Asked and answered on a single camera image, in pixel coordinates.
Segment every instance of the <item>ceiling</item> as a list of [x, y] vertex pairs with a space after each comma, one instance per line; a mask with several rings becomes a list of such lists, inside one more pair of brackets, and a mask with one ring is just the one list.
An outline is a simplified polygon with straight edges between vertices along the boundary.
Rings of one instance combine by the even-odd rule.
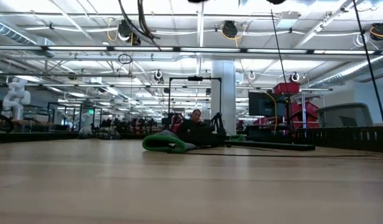
[[[307, 37], [306, 33], [309, 33], [320, 22], [326, 21], [330, 14], [335, 13], [344, 2], [288, 0], [271, 8], [271, 5], [263, 0], [249, 0], [245, 6], [238, 6], [237, 0], [210, 0], [205, 3], [202, 10], [201, 4], [190, 4], [187, 0], [145, 0], [144, 12], [148, 14], [146, 15], [147, 25], [160, 37], [157, 40], [159, 46], [235, 48], [236, 42], [225, 39], [220, 32], [220, 27], [225, 20], [234, 20], [240, 36], [237, 45], [239, 48], [245, 49], [276, 49], [270, 10], [273, 10], [275, 23], [281, 20], [282, 12], [297, 12], [300, 17], [292, 25], [292, 32], [284, 28], [276, 29], [279, 48], [293, 49]], [[122, 1], [122, 3], [127, 14], [136, 15], [138, 13], [136, 1]], [[363, 28], [369, 29], [375, 22], [383, 23], [383, 1], [364, 1], [359, 4], [358, 9]], [[201, 35], [198, 33], [199, 12], [203, 14], [202, 43], [199, 43]], [[0, 0], [1, 22], [12, 25], [12, 28], [19, 29], [19, 32], [28, 37], [46, 37], [55, 45], [127, 45], [125, 41], [116, 37], [115, 29], [121, 22], [121, 18], [118, 0]], [[53, 29], [49, 29], [49, 24], [52, 24]], [[298, 49], [363, 50], [361, 46], [354, 43], [358, 32], [356, 15], [351, 8], [348, 12], [341, 13], [333, 21], [326, 23], [322, 30], [319, 30]], [[0, 34], [0, 45], [4, 44], [19, 45]], [[370, 40], [367, 47], [369, 50], [383, 50], [383, 41]], [[154, 74], [157, 70], [163, 73], [164, 84], [168, 83], [169, 77], [187, 77], [196, 73], [209, 77], [211, 61], [220, 58], [235, 60], [236, 71], [240, 73], [238, 86], [250, 85], [247, 78], [242, 75], [243, 68], [247, 71], [246, 74], [251, 71], [256, 74], [256, 78], [250, 80], [254, 86], [273, 87], [284, 80], [278, 55], [273, 54], [133, 52], [131, 55], [134, 57], [134, 63], [121, 66], [117, 61], [120, 52], [58, 51], [54, 53], [54, 58], [45, 58], [45, 56], [36, 55], [31, 51], [5, 50], [0, 51], [0, 63], [8, 65], [4, 72], [23, 70], [35, 75], [41, 73], [41, 70], [45, 70], [44, 61], [48, 60], [47, 68], [51, 76], [50, 78], [43, 77], [44, 83], [85, 84], [91, 78], [81, 76], [89, 73], [102, 74], [101, 83], [107, 85], [156, 85]], [[201, 73], [198, 70], [200, 55]], [[82, 57], [82, 60], [74, 60], [75, 57]], [[363, 55], [283, 55], [282, 64], [286, 74], [297, 72], [304, 77], [300, 79], [300, 82], [305, 83], [307, 80], [320, 78], [326, 72], [346, 63], [359, 62], [364, 59]], [[130, 78], [130, 71], [132, 71], [133, 78]], [[60, 76], [60, 74], [68, 72], [74, 72], [74, 76], [80, 76], [80, 78], [71, 81], [67, 77]], [[210, 86], [209, 81], [187, 84], [174, 81], [173, 84]], [[121, 96], [113, 96], [111, 93], [99, 94], [95, 88], [90, 87], [58, 86], [55, 88], [65, 92], [84, 93], [90, 98], [121, 99]], [[122, 93], [122, 96], [139, 100], [135, 104], [139, 111], [150, 108], [151, 106], [143, 107], [150, 101], [155, 101], [155, 105], [164, 105], [157, 99], [159, 99], [158, 96], [167, 95], [162, 88], [119, 87], [115, 90]], [[172, 94], [178, 96], [206, 95], [203, 88], [176, 89]], [[246, 97], [247, 91], [238, 90], [237, 94], [237, 97]], [[195, 106], [200, 105], [193, 102], [189, 105], [190, 108]], [[247, 107], [243, 105], [238, 108], [242, 111]], [[152, 110], [155, 114], [159, 114], [161, 109], [152, 108]]]

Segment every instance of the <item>black metal frame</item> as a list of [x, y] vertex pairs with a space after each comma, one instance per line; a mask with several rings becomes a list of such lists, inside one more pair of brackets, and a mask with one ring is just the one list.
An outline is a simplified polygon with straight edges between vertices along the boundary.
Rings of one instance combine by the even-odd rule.
[[298, 144], [383, 152], [383, 127], [309, 128], [295, 132]]
[[[50, 106], [51, 105], [57, 105], [57, 106], [64, 106], [65, 108], [65, 113], [67, 112], [67, 108], [73, 108], [73, 121], [75, 120], [75, 109], [78, 108], [78, 106], [67, 106], [67, 105], [63, 105], [61, 103], [57, 103], [57, 102], [49, 102], [48, 103], [48, 122], [50, 122]], [[99, 125], [102, 124], [102, 113], [103, 113], [103, 109], [102, 108], [97, 108], [95, 106], [83, 106], [82, 104], [79, 106], [80, 108], [80, 118], [78, 120], [78, 131], [81, 130], [81, 118], [82, 118], [82, 109], [93, 109], [93, 120], [92, 120], [92, 125], [95, 126], [95, 113], [96, 113], [96, 109], [100, 109], [100, 121], [99, 121]]]
[[[169, 77], [169, 92], [168, 92], [168, 115], [171, 113], [171, 82], [172, 80], [189, 80], [194, 77]], [[222, 113], [222, 78], [201, 78], [202, 80], [217, 80], [219, 81], [219, 113]]]

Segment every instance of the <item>red box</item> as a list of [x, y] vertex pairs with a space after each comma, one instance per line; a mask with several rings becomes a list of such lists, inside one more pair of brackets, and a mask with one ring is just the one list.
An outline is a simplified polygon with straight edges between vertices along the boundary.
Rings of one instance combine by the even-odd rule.
[[287, 93], [288, 89], [288, 93], [296, 94], [299, 93], [299, 85], [299, 83], [279, 83], [273, 88], [273, 92], [276, 94], [284, 94]]

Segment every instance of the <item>monitor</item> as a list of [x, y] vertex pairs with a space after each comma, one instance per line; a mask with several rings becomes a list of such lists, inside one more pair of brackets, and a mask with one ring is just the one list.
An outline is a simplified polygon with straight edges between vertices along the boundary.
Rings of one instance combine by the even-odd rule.
[[[285, 98], [281, 94], [270, 94], [276, 101], [277, 116], [285, 116]], [[266, 93], [249, 92], [248, 108], [250, 116], [275, 116], [273, 99]]]

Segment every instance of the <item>fluorescent light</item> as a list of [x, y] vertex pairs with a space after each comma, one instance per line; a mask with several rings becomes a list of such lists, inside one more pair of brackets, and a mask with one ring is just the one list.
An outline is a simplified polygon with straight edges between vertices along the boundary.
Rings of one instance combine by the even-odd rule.
[[55, 88], [55, 87], [51, 87], [51, 86], [48, 86], [47, 88], [48, 88], [48, 89], [50, 89], [50, 90], [53, 90], [53, 91], [59, 92], [59, 93], [61, 93], [61, 92], [62, 92], [62, 90], [59, 90], [58, 88]]
[[127, 88], [127, 87], [132, 87], [132, 88], [145, 88], [145, 85], [113, 85], [114, 87], [122, 87], [122, 88]]
[[34, 78], [34, 77], [31, 77], [31, 76], [27, 76], [27, 75], [16, 75], [17, 78], [22, 78], [24, 80], [28, 80], [30, 82], [41, 82], [41, 80], [39, 78]]
[[107, 91], [113, 95], [116, 95], [118, 96], [118, 92], [117, 90], [115, 90], [114, 88], [111, 88], [111, 87], [107, 87]]
[[211, 48], [211, 47], [181, 47], [180, 51], [184, 52], [240, 52], [240, 49], [223, 49], [223, 48]]
[[110, 85], [88, 85], [88, 84], [81, 84], [81, 85], [78, 85], [80, 87], [109, 87]]
[[87, 96], [83, 93], [68, 93], [68, 94], [71, 94], [71, 95], [76, 96], [76, 97], [86, 97]]
[[[277, 49], [248, 49], [249, 53], [268, 53], [268, 54], [277, 54], [279, 50]], [[282, 54], [305, 54], [307, 50], [280, 50]]]
[[71, 87], [74, 84], [42, 84], [43, 86], [59, 86], [59, 87]]
[[[369, 50], [369, 54], [373, 54], [375, 51]], [[365, 54], [364, 50], [315, 50], [314, 54]]]
[[107, 47], [63, 47], [63, 46], [52, 46], [48, 47], [49, 50], [107, 50]]
[[[115, 51], [160, 51], [158, 47], [115, 47]], [[161, 51], [173, 51], [173, 47], [161, 47]]]
[[[168, 98], [169, 96], [157, 96], [157, 98]], [[171, 99], [211, 99], [210, 96], [171, 96]]]
[[249, 87], [249, 86], [239, 86], [239, 87], [236, 87], [236, 89], [238, 89], [238, 90], [253, 90], [254, 87]]
[[0, 45], [0, 50], [42, 50], [42, 48], [39, 46], [28, 46], [28, 45], [22, 45], [22, 46]]

